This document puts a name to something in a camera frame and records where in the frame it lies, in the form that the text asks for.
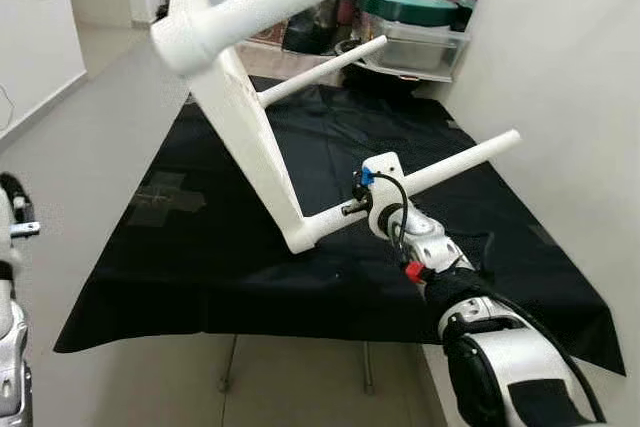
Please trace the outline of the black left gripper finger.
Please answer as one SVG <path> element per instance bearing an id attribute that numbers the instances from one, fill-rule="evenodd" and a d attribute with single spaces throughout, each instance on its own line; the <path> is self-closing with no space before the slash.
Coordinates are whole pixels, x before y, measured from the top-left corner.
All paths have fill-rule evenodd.
<path id="1" fill-rule="evenodd" d="M 15 223 L 36 222 L 35 202 L 14 174 L 0 174 L 0 189 L 10 202 Z"/>

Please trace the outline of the black tablecloth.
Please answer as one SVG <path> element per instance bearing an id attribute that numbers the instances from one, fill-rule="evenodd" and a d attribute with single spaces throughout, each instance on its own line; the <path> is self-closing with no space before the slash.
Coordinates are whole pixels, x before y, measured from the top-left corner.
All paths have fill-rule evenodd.
<path id="1" fill-rule="evenodd" d="M 348 200 L 355 170 L 375 154 L 397 153 L 416 170 L 474 144 L 439 102 L 326 85 L 271 104 L 268 120 L 307 215 Z M 58 353 L 174 334 L 435 343 L 392 245 L 358 221 L 293 254 L 197 104 L 180 108 L 141 184 L 157 172 L 186 176 L 183 188 L 204 194 L 205 207 L 146 227 L 125 223 L 128 206 L 61 328 Z M 625 372 L 607 303 L 492 166 L 413 203 L 575 357 Z"/>

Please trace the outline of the white plastic table top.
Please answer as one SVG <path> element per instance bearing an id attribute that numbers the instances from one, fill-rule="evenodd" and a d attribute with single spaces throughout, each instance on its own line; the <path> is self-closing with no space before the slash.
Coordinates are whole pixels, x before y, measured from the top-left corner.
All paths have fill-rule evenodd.
<path id="1" fill-rule="evenodd" d="M 196 98 L 252 189 L 274 191 L 279 185 L 269 180 L 268 175 L 275 172 L 274 157 L 282 157 L 282 153 L 266 119 L 265 108 L 256 101 L 257 92 L 234 47 L 224 49 L 204 71 L 186 78 L 177 75 Z M 282 163 L 287 171 L 283 157 Z"/>

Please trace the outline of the clear tape patch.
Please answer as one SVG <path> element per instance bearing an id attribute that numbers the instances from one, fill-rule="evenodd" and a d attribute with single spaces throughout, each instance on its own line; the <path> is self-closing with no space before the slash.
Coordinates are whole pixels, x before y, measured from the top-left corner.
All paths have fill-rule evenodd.
<path id="1" fill-rule="evenodd" d="M 157 172 L 145 184 L 138 186 L 125 213 L 129 226 L 161 227 L 173 212 L 198 212 L 205 207 L 200 191 L 189 191 L 182 184 L 186 176 L 174 172 Z"/>

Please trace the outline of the green lidded pot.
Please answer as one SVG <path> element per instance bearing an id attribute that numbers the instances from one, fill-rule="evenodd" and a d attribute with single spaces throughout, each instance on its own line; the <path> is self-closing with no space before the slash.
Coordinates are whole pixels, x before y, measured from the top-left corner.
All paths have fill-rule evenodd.
<path id="1" fill-rule="evenodd" d="M 364 14 L 421 28 L 451 25 L 460 11 L 456 2 L 448 0 L 358 0 L 357 8 Z"/>

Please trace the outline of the black glossy bag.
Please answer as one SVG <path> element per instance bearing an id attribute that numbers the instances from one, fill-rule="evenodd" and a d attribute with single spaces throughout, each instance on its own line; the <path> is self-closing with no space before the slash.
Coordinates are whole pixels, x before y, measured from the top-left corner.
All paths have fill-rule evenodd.
<path id="1" fill-rule="evenodd" d="M 284 51 L 300 55 L 323 55 L 332 47 L 338 30 L 339 0 L 323 0 L 289 17 L 282 40 Z"/>

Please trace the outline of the clear plastic storage container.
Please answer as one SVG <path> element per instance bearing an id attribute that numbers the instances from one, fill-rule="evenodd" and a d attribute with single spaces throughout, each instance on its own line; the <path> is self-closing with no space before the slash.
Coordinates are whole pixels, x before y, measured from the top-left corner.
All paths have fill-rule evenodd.
<path id="1" fill-rule="evenodd" d="M 367 57 L 371 65 L 397 75 L 452 83 L 458 60 L 471 35 L 448 26 L 416 26 L 367 16 L 355 30 L 361 40 L 387 38 L 387 44 Z"/>

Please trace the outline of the grey metal table frame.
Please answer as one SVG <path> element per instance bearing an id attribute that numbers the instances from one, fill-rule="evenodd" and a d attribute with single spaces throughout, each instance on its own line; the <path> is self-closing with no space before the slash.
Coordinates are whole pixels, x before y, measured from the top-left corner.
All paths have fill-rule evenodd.
<path id="1" fill-rule="evenodd" d="M 219 394 L 228 394 L 233 381 L 233 367 L 236 363 L 236 353 L 241 336 L 230 335 L 230 340 L 225 351 L 223 363 L 221 363 L 220 376 L 216 382 L 215 389 Z M 376 386 L 374 369 L 372 369 L 372 346 L 370 341 L 360 343 L 360 372 L 361 387 L 364 395 L 374 396 L 378 392 Z"/>

